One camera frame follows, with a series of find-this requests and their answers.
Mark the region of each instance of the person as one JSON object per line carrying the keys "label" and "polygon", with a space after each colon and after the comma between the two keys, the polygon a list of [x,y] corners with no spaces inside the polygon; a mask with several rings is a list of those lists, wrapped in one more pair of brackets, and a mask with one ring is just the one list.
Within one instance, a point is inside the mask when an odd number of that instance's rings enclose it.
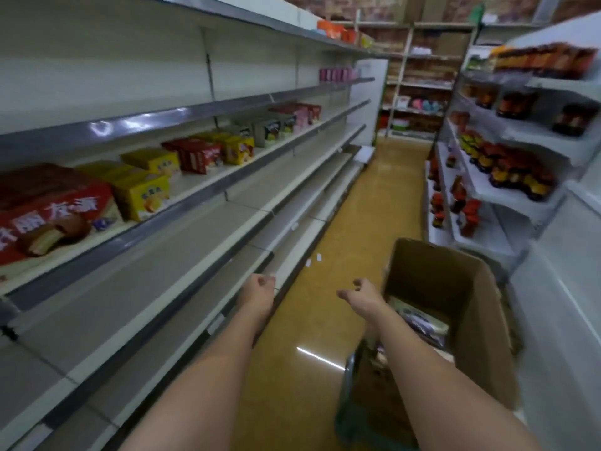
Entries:
{"label": "person", "polygon": [[[354,284],[337,295],[378,333],[422,451],[541,449],[512,412],[422,341],[369,280]],[[274,286],[275,278],[265,275],[246,280],[229,325],[171,384],[121,451],[230,448],[252,342],[271,313]]]}

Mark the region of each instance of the floor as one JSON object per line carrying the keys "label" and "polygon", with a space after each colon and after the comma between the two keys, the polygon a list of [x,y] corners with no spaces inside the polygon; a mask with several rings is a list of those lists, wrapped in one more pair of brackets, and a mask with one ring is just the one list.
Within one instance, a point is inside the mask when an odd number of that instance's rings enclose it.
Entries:
{"label": "floor", "polygon": [[301,271],[254,349],[235,451],[342,449],[334,434],[341,369],[364,324],[335,291],[350,288],[357,277],[379,287],[395,239],[421,238],[428,149],[409,141],[378,145],[311,255],[311,266]]}

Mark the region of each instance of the cardboard box on top shelf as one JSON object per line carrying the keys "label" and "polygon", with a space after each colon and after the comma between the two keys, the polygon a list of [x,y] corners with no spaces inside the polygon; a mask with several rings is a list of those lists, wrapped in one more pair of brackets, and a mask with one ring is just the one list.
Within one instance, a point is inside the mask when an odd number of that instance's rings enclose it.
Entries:
{"label": "cardboard box on top shelf", "polygon": [[393,9],[396,23],[420,22],[424,10],[424,0],[397,0]]}
{"label": "cardboard box on top shelf", "polygon": [[442,32],[434,53],[436,55],[455,55],[462,57],[470,43],[470,35],[459,32]]}
{"label": "cardboard box on top shelf", "polygon": [[[455,366],[507,409],[519,402],[519,389],[501,293],[488,265],[446,247],[397,239],[381,288],[382,296],[405,303],[449,325],[444,350]],[[357,351],[351,399],[368,414],[385,416],[387,435],[410,430],[394,378],[375,349],[374,334]]]}
{"label": "cardboard box on top shelf", "polygon": [[425,0],[422,22],[442,22],[448,0]]}

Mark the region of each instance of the aisle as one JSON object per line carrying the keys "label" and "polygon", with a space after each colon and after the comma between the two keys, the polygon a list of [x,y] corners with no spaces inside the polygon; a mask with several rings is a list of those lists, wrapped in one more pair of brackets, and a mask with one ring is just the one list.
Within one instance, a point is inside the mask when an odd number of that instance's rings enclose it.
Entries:
{"label": "aisle", "polygon": [[342,449],[334,435],[342,370],[298,348],[344,367],[363,322],[335,291],[357,277],[379,286],[395,239],[421,238],[426,155],[424,143],[378,146],[254,349],[235,451]]}

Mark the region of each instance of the open cardboard box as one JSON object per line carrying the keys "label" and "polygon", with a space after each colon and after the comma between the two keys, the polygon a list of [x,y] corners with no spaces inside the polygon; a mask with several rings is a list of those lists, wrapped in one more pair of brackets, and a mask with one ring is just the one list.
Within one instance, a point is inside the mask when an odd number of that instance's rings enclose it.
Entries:
{"label": "open cardboard box", "polygon": [[382,296],[401,299],[449,324],[455,366],[506,408],[519,400],[501,293],[479,258],[412,239],[397,239]]}

